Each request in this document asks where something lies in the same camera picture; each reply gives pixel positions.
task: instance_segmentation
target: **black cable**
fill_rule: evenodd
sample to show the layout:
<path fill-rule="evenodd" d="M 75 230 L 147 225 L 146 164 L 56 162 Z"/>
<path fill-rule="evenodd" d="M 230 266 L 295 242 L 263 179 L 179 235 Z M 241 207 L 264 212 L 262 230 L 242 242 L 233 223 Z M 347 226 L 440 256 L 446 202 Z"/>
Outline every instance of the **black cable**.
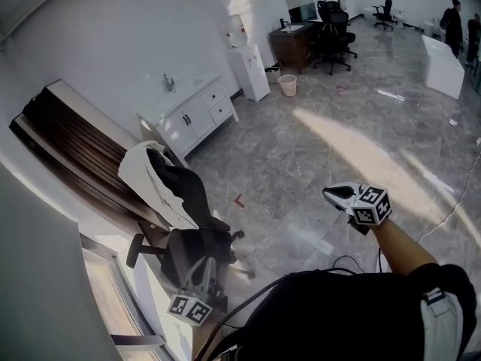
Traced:
<path fill-rule="evenodd" d="M 379 252 L 377 253 L 377 263 L 379 264 L 379 273 L 382 273 L 383 267 L 381 266 L 381 248 L 379 248 Z"/>
<path fill-rule="evenodd" d="M 356 261 L 356 260 L 355 260 L 354 258 L 352 258 L 351 256 L 340 256 L 339 258 L 337 258 L 337 259 L 334 261 L 334 263 L 332 264 L 332 267 L 335 268 L 337 261 L 338 261 L 339 259 L 343 259 L 343 258 L 350 258 L 350 259 L 352 259 L 352 260 L 354 261 L 354 263 L 359 267 L 359 270 L 361 270 L 361 272 L 365 273 L 364 269 L 363 269 L 361 266 L 359 266 L 358 261 Z"/>
<path fill-rule="evenodd" d="M 355 272 L 352 272 L 346 268 L 328 268 L 326 270 L 318 270 L 318 272 L 346 272 L 346 273 L 350 273 L 351 275 L 357 275 Z M 256 294 L 254 294 L 252 297 L 250 297 L 249 299 L 247 299 L 246 301 L 242 302 L 239 306 L 237 306 L 233 311 L 231 311 L 230 313 L 226 314 L 226 316 L 224 318 L 222 318 L 218 323 L 217 325 L 212 329 L 212 332 L 210 332 L 209 334 L 209 337 L 207 338 L 206 342 L 204 343 L 204 345 L 202 345 L 202 348 L 200 349 L 200 351 L 197 353 L 197 356 L 194 358 L 194 361 L 201 361 L 202 360 L 202 357 L 205 355 L 205 352 L 207 352 L 207 349 L 209 348 L 210 344 L 212 343 L 213 339 L 215 338 L 216 334 L 218 333 L 218 331 L 220 330 L 220 328 L 222 327 L 222 325 L 224 325 L 227 321 L 229 321 L 234 315 L 236 315 L 239 311 L 241 311 L 242 309 L 244 309 L 246 306 L 248 306 L 248 304 L 250 304 L 252 301 L 256 300 L 258 297 L 260 297 L 262 294 L 264 294 L 265 292 L 269 291 L 270 289 L 272 289 L 273 287 L 277 286 L 278 284 L 280 284 L 281 282 L 284 282 L 285 280 L 288 280 L 290 278 L 294 278 L 294 277 L 297 277 L 299 275 L 302 275 L 304 274 L 305 272 L 302 272 L 302 273 L 291 273 L 291 274 L 287 274 L 287 275 L 284 275 L 283 277 L 279 278 L 278 280 L 275 280 L 274 282 L 272 282 L 271 284 L 267 285 L 266 287 L 264 287 L 263 289 L 261 289 L 260 291 L 258 291 Z"/>

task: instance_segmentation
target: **faucet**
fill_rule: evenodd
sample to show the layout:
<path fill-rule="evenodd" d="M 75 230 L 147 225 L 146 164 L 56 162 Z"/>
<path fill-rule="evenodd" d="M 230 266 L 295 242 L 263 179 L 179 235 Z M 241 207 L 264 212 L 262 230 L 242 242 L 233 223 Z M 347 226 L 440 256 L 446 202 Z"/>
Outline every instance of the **faucet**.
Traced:
<path fill-rule="evenodd" d="M 175 88 L 175 82 L 172 77 L 168 77 L 166 74 L 164 74 L 164 87 L 169 91 L 170 93 L 174 91 Z"/>

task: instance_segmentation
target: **person in black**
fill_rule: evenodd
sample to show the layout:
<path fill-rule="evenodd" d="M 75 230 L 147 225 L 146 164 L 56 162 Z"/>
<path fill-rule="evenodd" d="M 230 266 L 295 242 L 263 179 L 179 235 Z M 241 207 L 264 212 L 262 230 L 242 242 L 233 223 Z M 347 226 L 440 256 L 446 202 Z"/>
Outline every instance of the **person in black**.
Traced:
<path fill-rule="evenodd" d="M 459 50 L 463 41 L 463 29 L 461 27 L 461 3 L 459 0 L 452 0 L 453 8 L 447 10 L 444 16 L 448 20 L 448 26 L 446 27 L 446 44 L 451 47 L 454 56 L 458 57 Z"/>
<path fill-rule="evenodd" d="M 452 353 L 441 354 L 458 359 L 476 326 L 476 293 L 464 270 L 439 265 L 389 219 L 371 229 L 392 273 L 298 273 L 275 286 L 246 325 L 203 359 L 428 361 L 420 305 L 432 290 L 457 298 L 461 321 L 447 325 L 457 335 L 429 348 L 444 352 L 446 338 L 457 338 Z"/>
<path fill-rule="evenodd" d="M 476 55 L 478 54 L 480 28 L 481 26 L 479 25 L 479 15 L 474 14 L 474 19 L 471 19 L 467 22 L 467 30 L 469 32 L 469 47 L 467 49 L 466 65 L 471 64 Z"/>

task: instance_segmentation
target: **drawer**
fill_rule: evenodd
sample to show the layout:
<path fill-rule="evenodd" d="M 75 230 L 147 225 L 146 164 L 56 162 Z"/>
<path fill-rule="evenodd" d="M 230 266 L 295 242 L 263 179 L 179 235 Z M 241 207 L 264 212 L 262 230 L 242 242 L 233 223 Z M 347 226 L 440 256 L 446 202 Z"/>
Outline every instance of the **drawer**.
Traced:
<path fill-rule="evenodd" d="M 224 90 L 222 86 L 217 84 L 216 86 L 212 87 L 203 95 L 205 103 L 207 104 L 207 108 L 210 110 L 214 105 L 219 103 L 221 100 L 225 98 Z"/>
<path fill-rule="evenodd" d="M 213 121 L 221 123 L 225 117 L 232 112 L 232 104 L 228 99 L 223 99 L 217 106 L 210 110 L 210 115 L 212 115 Z"/>

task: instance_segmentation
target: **cabinet door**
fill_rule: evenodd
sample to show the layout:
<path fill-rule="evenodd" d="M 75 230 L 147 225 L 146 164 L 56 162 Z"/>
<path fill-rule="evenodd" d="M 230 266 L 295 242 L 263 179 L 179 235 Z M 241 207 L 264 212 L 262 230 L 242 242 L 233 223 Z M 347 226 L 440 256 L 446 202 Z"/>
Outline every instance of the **cabinet door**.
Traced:
<path fill-rule="evenodd" d="M 186 151 L 198 139 L 190 125 L 187 124 L 188 122 L 182 111 L 178 111 L 169 115 L 159 124 L 159 127 L 162 127 L 165 141 L 178 153 Z"/>
<path fill-rule="evenodd" d="M 190 126 L 197 138 L 204 136 L 206 132 L 215 126 L 209 109 L 203 98 L 199 98 L 183 107 L 183 113 L 190 120 Z"/>

